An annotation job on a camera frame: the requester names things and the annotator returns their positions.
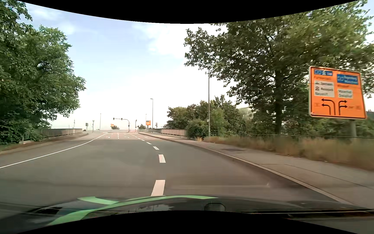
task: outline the road sign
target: road sign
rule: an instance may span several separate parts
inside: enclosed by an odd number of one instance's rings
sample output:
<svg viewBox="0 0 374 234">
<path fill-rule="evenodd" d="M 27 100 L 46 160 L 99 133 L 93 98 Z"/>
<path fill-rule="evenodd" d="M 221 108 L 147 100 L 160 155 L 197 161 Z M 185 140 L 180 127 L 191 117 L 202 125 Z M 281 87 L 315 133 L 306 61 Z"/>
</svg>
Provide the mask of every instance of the road sign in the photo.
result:
<svg viewBox="0 0 374 234">
<path fill-rule="evenodd" d="M 311 117 L 367 118 L 359 72 L 310 66 L 309 74 Z"/>
</svg>

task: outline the orange direction sign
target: orange direction sign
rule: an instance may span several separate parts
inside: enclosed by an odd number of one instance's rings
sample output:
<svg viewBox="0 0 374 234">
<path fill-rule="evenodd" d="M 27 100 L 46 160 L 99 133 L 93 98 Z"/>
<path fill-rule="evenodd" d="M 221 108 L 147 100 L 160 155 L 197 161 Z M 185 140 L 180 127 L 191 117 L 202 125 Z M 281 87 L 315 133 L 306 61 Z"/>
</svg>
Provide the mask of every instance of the orange direction sign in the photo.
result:
<svg viewBox="0 0 374 234">
<path fill-rule="evenodd" d="M 309 72 L 309 109 L 312 117 L 367 118 L 359 72 L 314 66 L 310 66 Z"/>
</svg>

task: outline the curb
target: curb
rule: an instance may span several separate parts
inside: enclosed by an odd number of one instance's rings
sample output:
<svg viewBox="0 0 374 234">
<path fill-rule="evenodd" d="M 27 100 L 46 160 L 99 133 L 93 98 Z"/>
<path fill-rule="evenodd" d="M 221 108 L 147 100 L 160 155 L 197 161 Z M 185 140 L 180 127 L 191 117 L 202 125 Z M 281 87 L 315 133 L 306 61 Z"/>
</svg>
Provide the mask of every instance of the curb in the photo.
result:
<svg viewBox="0 0 374 234">
<path fill-rule="evenodd" d="M 346 200 L 344 200 L 344 199 L 341 199 L 341 198 L 339 198 L 339 197 L 337 197 L 337 196 L 335 196 L 335 195 L 333 195 L 333 194 L 330 194 L 330 193 L 328 193 L 328 192 L 326 192 L 326 191 L 324 191 L 324 190 L 321 190 L 321 189 L 316 188 L 316 187 L 314 187 L 314 186 L 312 186 L 312 185 L 309 185 L 309 184 L 307 184 L 307 183 L 304 183 L 304 182 L 302 182 L 302 181 L 300 181 L 300 180 L 297 180 L 297 179 L 295 179 L 295 178 L 289 177 L 289 176 L 287 176 L 287 175 L 285 175 L 285 174 L 283 174 L 283 173 L 280 173 L 280 172 L 274 171 L 274 170 L 269 169 L 269 168 L 266 168 L 266 167 L 264 167 L 264 166 L 261 166 L 261 165 L 255 164 L 255 163 L 253 163 L 253 162 L 249 162 L 249 161 L 246 161 L 246 160 L 240 159 L 240 158 L 235 157 L 235 156 L 232 156 L 232 155 L 228 155 L 228 154 L 225 154 L 225 153 L 222 153 L 222 152 L 216 151 L 216 150 L 214 150 L 214 149 L 209 149 L 209 148 L 205 148 L 205 147 L 203 147 L 203 146 L 192 145 L 192 144 L 189 144 L 189 143 L 186 143 L 186 142 L 182 142 L 182 141 L 175 141 L 175 140 L 165 139 L 165 138 L 161 138 L 161 137 L 157 137 L 157 136 L 152 136 L 152 135 L 147 135 L 147 134 L 142 134 L 142 135 L 151 136 L 151 137 L 159 138 L 159 139 L 162 139 L 162 140 L 167 140 L 167 141 L 172 141 L 172 142 L 178 142 L 178 143 L 181 143 L 181 144 L 190 145 L 190 146 L 195 146 L 195 147 L 198 147 L 198 148 L 201 148 L 201 149 L 210 150 L 210 151 L 212 151 L 212 152 L 216 152 L 216 153 L 218 153 L 218 154 L 222 154 L 222 155 L 224 155 L 224 156 L 231 157 L 231 158 L 233 158 L 233 159 L 236 159 L 236 160 L 239 160 L 239 161 L 242 161 L 242 162 L 245 162 L 245 163 L 251 164 L 251 165 L 256 166 L 256 167 L 258 167 L 258 168 L 262 168 L 262 169 L 264 169 L 264 170 L 267 170 L 267 171 L 269 171 L 269 172 L 272 172 L 272 173 L 274 173 L 274 174 L 277 174 L 277 175 L 279 175 L 279 176 L 281 176 L 281 177 L 283 177 L 283 178 L 289 179 L 289 180 L 291 180 L 291 181 L 293 181 L 293 182 L 295 182 L 295 183 L 298 183 L 298 184 L 300 184 L 300 185 L 302 185 L 302 186 L 304 186 L 304 187 L 306 187 L 306 188 L 308 188 L 308 189 L 314 190 L 314 191 L 316 191 L 316 192 L 318 192 L 318 193 L 320 193 L 320 194 L 323 194 L 323 195 L 325 195 L 325 196 L 327 196 L 327 197 L 329 197 L 329 198 L 331 198 L 331 199 L 334 199 L 334 200 L 336 200 L 336 201 L 338 201 L 338 202 L 340 202 L 340 203 L 347 204 L 347 205 L 353 205 L 353 203 L 351 203 L 351 202 L 349 202 L 349 201 L 346 201 Z"/>
<path fill-rule="evenodd" d="M 67 138 L 67 139 L 58 139 L 58 140 L 54 139 L 52 141 L 41 143 L 41 144 L 35 144 L 35 145 L 29 145 L 29 146 L 22 146 L 22 147 L 18 147 L 18 148 L 14 148 L 14 149 L 3 150 L 3 151 L 0 151 L 0 155 L 9 154 L 9 153 L 15 153 L 15 152 L 22 152 L 22 151 L 26 151 L 26 150 L 35 149 L 35 148 L 38 148 L 38 147 L 41 147 L 41 146 L 52 145 L 52 144 L 55 144 L 55 143 L 59 143 L 60 141 L 77 139 L 77 138 L 86 136 L 88 134 L 89 133 L 81 134 L 78 137 L 70 137 L 70 138 Z"/>
</svg>

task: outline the manhole cover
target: manhole cover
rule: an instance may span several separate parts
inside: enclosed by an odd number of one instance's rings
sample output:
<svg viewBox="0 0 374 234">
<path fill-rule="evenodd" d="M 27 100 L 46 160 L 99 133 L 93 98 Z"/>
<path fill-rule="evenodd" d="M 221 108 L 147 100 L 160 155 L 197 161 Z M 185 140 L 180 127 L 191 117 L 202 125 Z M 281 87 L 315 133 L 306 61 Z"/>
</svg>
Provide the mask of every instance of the manhole cover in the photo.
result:
<svg viewBox="0 0 374 234">
<path fill-rule="evenodd" d="M 227 150 L 227 151 L 244 151 L 244 150 L 241 150 L 241 149 L 222 149 L 222 150 Z"/>
</svg>

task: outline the white sign panel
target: white sign panel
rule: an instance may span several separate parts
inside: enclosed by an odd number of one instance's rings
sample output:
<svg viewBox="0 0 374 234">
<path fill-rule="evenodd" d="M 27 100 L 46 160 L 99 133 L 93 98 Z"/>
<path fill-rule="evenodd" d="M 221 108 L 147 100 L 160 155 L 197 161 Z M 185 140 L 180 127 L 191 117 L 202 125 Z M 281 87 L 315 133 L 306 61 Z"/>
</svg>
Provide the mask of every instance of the white sign panel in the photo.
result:
<svg viewBox="0 0 374 234">
<path fill-rule="evenodd" d="M 339 98 L 353 98 L 353 90 L 351 89 L 337 89 Z"/>
<path fill-rule="evenodd" d="M 314 95 L 321 97 L 334 98 L 334 82 L 315 80 L 314 81 Z"/>
</svg>

